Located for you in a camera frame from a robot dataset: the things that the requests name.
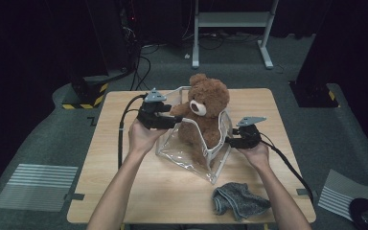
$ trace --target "human hand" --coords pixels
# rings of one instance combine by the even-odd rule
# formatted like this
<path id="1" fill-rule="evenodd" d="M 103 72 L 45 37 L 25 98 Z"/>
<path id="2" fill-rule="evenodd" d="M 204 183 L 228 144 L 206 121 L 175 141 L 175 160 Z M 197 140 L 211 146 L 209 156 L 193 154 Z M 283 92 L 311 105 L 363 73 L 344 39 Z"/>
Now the human hand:
<path id="1" fill-rule="evenodd" d="M 261 167 L 269 167 L 268 163 L 268 146 L 260 142 L 253 149 L 237 149 L 243 153 L 249 163 L 259 169 Z"/>
<path id="2" fill-rule="evenodd" d="M 135 119 L 129 129 L 130 152 L 148 153 L 157 139 L 166 132 L 167 129 L 149 130 Z"/>

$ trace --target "handheld controller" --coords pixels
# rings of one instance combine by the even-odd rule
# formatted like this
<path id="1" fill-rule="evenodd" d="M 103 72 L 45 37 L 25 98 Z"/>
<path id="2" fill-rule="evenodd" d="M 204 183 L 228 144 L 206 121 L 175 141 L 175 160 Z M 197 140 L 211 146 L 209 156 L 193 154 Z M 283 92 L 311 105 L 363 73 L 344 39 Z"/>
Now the handheld controller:
<path id="1" fill-rule="evenodd" d="M 261 134 L 255 124 L 266 120 L 265 117 L 244 117 L 233 128 L 234 135 L 240 135 L 240 138 L 226 137 L 225 142 L 229 143 L 232 148 L 236 149 L 252 149 L 262 141 Z"/>
<path id="2" fill-rule="evenodd" d="M 180 123 L 183 118 L 179 116 L 162 115 L 161 113 L 169 112 L 172 109 L 170 104 L 162 103 L 165 100 L 167 100 L 166 96 L 161 95 L 153 88 L 143 100 L 142 106 L 139 108 L 137 120 L 147 129 L 173 128 L 175 124 Z"/>

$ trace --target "teddy bear nose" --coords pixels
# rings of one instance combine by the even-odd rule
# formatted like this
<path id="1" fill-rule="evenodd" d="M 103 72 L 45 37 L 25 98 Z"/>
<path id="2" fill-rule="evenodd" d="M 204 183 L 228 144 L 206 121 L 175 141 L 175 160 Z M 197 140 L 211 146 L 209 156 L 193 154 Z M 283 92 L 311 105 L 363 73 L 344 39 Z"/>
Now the teddy bear nose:
<path id="1" fill-rule="evenodd" d="M 199 109 L 198 109 L 198 107 L 196 106 L 196 104 L 191 104 L 191 109 L 193 110 L 193 111 L 195 111 L 195 112 L 198 112 L 199 111 Z"/>

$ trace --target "forearm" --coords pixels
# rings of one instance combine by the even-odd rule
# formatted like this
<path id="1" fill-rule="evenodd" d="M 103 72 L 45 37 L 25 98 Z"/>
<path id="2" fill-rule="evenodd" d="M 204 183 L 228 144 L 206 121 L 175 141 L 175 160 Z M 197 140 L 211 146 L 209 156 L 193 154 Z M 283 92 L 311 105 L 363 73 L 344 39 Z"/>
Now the forearm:
<path id="1" fill-rule="evenodd" d="M 269 167 L 262 167 L 257 170 L 267 191 L 279 229 L 311 229 L 304 214 L 273 170 Z"/>
<path id="2" fill-rule="evenodd" d="M 142 163 L 141 154 L 129 154 L 106 188 L 87 229 L 119 229 L 127 210 L 127 201 L 134 178 Z"/>

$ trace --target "teddy bear ear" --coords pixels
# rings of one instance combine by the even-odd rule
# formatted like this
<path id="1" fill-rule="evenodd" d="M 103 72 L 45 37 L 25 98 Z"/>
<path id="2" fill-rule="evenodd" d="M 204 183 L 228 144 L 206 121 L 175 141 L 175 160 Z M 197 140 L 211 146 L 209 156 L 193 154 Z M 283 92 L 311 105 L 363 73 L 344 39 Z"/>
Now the teddy bear ear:
<path id="1" fill-rule="evenodd" d="M 192 75 L 190 77 L 190 85 L 196 85 L 201 81 L 206 81 L 207 80 L 207 76 L 205 74 L 196 74 L 196 75 Z"/>

